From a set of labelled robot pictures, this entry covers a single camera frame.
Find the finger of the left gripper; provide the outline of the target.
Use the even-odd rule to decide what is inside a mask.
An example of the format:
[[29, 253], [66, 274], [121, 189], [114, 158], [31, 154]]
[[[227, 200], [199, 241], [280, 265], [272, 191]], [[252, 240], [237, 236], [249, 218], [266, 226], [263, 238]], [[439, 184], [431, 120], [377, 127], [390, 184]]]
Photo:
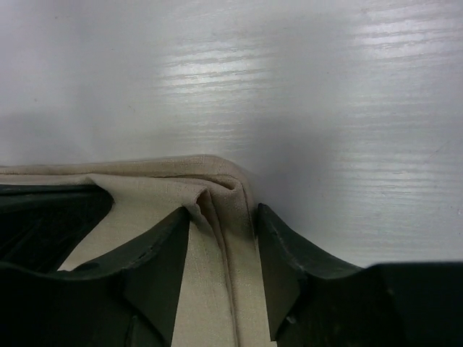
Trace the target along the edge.
[[96, 185], [1, 185], [1, 261], [39, 273], [59, 269], [108, 215]]

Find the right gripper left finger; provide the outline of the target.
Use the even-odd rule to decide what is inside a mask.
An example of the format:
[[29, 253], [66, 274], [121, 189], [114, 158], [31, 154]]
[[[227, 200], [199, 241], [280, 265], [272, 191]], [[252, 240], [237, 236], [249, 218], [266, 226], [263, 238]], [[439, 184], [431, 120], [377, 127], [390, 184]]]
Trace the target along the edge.
[[74, 269], [108, 278], [110, 297], [129, 313], [125, 346], [171, 345], [189, 225], [189, 213], [179, 207], [140, 236]]

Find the beige cloth napkin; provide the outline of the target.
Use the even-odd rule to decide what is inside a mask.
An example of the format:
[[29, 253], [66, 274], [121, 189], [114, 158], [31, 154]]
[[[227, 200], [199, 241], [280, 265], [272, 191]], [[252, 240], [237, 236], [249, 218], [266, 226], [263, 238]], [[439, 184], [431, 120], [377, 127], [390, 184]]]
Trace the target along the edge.
[[270, 346], [254, 203], [242, 172], [222, 158], [3, 167], [4, 184], [90, 184], [111, 212], [66, 258], [65, 270], [139, 236], [178, 207], [191, 215], [175, 346]]

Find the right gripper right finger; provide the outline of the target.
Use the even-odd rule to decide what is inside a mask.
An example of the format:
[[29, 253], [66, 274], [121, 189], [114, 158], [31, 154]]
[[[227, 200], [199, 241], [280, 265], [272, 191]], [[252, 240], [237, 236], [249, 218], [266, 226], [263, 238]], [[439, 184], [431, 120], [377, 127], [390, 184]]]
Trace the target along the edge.
[[274, 342], [281, 342], [287, 328], [299, 323], [297, 315], [317, 280], [344, 278], [362, 269], [308, 241], [262, 203], [257, 209], [255, 232]]

